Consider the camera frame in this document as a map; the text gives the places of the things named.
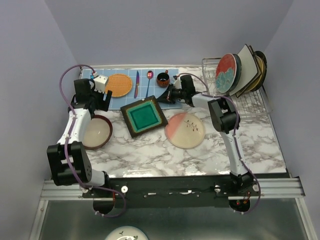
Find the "black teal square plate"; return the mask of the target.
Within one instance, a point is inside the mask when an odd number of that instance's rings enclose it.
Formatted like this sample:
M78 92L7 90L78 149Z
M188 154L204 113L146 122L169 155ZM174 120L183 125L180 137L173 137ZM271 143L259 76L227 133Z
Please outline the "black teal square plate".
M132 138L168 124L154 95L122 106L120 111Z

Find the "beige floral round plate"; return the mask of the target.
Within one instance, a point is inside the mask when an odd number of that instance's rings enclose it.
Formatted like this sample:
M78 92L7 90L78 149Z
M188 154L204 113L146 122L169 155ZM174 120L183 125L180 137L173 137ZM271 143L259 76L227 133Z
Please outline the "beige floral round plate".
M164 132L169 142L175 147L192 149L203 142L206 129L200 118L182 112L169 119Z

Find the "red rimmed round plate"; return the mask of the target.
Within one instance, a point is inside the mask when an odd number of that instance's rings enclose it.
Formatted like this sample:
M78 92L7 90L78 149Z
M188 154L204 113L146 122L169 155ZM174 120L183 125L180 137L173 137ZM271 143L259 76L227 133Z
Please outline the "red rimmed round plate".
M103 115L95 115L89 122L82 141L87 150L96 150L103 147L112 137L113 125Z

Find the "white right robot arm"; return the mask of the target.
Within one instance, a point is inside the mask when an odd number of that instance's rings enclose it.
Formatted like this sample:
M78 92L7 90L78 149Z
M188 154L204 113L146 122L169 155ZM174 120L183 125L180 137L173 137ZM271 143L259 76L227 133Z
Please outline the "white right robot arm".
M164 104L182 101L190 107L208 110L212 125L220 133L226 147L230 163L230 191L236 196L241 196L255 184L255 176L245 164L237 134L241 121L239 112L231 98L197 91L193 76L187 73L175 75L173 78L176 83L180 83L180 87L170 83L157 101Z

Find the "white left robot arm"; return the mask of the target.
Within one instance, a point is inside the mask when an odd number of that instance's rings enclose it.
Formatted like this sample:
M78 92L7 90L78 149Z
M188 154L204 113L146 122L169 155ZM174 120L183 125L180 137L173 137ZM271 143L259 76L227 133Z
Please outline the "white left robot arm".
M51 176L56 186L79 184L93 187L101 198L107 197L111 185L104 171L92 168L83 140L96 110L108 111L112 92L106 91L108 77L74 81L75 95L67 100L68 122L61 138L46 150Z

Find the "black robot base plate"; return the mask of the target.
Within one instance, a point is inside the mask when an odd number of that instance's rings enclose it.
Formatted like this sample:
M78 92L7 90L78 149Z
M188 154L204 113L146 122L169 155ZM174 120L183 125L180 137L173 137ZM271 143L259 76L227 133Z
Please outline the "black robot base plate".
M195 208L234 207L245 212L250 199L261 191L251 174L196 175L175 177L110 178L107 186L112 191L93 188L82 196L93 199L102 207L117 208Z

